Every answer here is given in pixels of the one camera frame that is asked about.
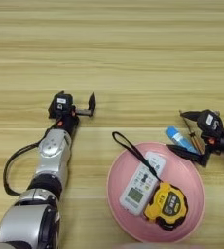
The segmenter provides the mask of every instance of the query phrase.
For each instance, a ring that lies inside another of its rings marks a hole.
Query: white label
[[[145,158],[160,177],[166,160],[153,152],[147,152]],[[140,215],[157,183],[157,178],[141,162],[120,197],[121,205],[131,214]]]
[[[174,139],[175,141],[179,142],[180,140],[183,139],[183,136],[180,133],[176,133],[172,139]]]
[[[208,115],[207,119],[206,119],[206,123],[208,125],[211,125],[211,122],[213,121],[213,116],[211,114]]]
[[[57,103],[66,104],[66,99],[64,99],[64,98],[58,98],[57,99]]]

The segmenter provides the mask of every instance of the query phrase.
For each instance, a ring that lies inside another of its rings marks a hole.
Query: silver robot arm segment
[[[26,192],[0,223],[0,242],[23,241],[31,249],[58,247],[58,202],[70,158],[71,138],[63,129],[52,129],[39,145],[40,163]]]

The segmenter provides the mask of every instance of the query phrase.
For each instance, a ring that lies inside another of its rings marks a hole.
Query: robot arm
[[[88,110],[93,114],[94,94]],[[61,92],[49,109],[56,126],[39,144],[40,162],[27,190],[22,193],[0,222],[0,249],[57,249],[60,215],[58,203],[65,188],[70,149],[79,123],[72,96]]]

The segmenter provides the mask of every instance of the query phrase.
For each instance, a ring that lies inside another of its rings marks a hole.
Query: pink bowl
[[[195,166],[178,157],[164,144],[141,143],[137,149],[145,155],[148,151],[166,159],[162,180],[177,186],[187,197],[188,213],[184,223],[173,231],[165,231],[142,216],[133,216],[125,210],[119,198],[139,165],[139,160],[124,151],[113,162],[107,180],[107,197],[113,216],[132,237],[142,242],[177,242],[191,234],[199,225],[205,210],[205,193],[202,179]]]

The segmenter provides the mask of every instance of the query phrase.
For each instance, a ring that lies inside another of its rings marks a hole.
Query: blue object
[[[166,129],[166,135],[174,144],[186,148],[189,152],[197,154],[199,153],[194,148],[194,146],[185,137],[183,137],[182,134],[174,126],[169,126]]]

